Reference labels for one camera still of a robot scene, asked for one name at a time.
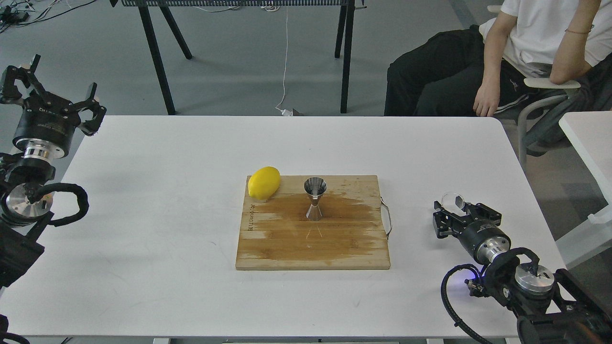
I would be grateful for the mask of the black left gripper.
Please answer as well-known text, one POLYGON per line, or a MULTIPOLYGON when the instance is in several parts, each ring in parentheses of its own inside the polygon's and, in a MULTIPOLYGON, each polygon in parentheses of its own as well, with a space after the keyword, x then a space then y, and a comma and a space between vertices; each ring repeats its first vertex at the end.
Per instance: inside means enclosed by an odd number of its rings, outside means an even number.
POLYGON ((70 152, 75 129, 78 127, 86 136, 95 135, 107 109, 96 100, 98 85, 95 82, 90 85, 85 100, 70 104, 63 99, 57 104, 55 97, 35 76, 39 62, 40 55, 36 54, 29 66, 9 65, 4 70, 0 102, 22 107, 22 117, 12 140, 15 148, 25 151, 30 144, 39 144, 48 147, 50 157, 64 158, 70 152), (28 98, 23 98, 17 81, 29 92, 28 98), (92 117, 82 120, 79 113, 83 111, 90 111, 92 117))

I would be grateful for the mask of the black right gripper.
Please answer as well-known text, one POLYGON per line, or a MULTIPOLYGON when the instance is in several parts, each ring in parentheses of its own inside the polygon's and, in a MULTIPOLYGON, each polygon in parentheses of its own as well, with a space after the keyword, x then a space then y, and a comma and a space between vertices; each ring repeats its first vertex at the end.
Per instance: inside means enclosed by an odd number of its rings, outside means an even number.
POLYGON ((511 249, 511 240, 500 230, 502 215, 481 203, 466 203, 466 217, 445 209, 434 202, 433 225, 437 238, 456 237, 474 261, 491 264, 501 253, 511 249))

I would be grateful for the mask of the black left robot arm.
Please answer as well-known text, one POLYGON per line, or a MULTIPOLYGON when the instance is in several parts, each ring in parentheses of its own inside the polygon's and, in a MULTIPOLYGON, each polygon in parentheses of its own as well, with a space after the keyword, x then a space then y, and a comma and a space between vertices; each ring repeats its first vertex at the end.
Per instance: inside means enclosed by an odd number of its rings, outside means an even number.
POLYGON ((1 102, 22 107, 12 144, 1 154, 0 282, 9 287, 39 259, 37 242, 48 225, 72 224, 87 214, 88 195, 72 183, 55 183, 53 161, 68 155, 75 130, 92 136, 107 109, 95 98, 72 102, 47 91, 35 76, 40 56, 27 66, 9 65, 1 77, 1 102))

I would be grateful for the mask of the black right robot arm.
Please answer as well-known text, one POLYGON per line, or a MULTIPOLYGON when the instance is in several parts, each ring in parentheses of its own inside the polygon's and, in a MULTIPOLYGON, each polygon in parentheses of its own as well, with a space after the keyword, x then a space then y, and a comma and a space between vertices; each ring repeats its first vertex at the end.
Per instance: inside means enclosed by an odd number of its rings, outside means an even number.
POLYGON ((502 215, 477 203, 456 198, 465 213, 458 215, 434 202, 433 224, 438 238, 455 237, 476 264, 461 264, 446 273, 441 299, 454 325, 481 344, 488 340, 469 327, 453 309, 447 283, 457 271, 466 269, 470 296, 494 298, 517 318, 517 333, 523 344, 609 344, 611 312, 584 291, 566 269, 555 272, 540 265, 539 257, 525 247, 511 248, 511 239, 499 229, 502 215))

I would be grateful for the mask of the person right hand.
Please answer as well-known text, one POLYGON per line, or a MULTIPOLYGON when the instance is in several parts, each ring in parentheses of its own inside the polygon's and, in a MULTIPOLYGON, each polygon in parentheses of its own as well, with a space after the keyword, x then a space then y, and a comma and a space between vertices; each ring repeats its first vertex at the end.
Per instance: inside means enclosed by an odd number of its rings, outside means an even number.
POLYGON ((477 90, 473 104, 476 116, 492 117, 498 109, 500 99, 499 78, 484 78, 477 90))

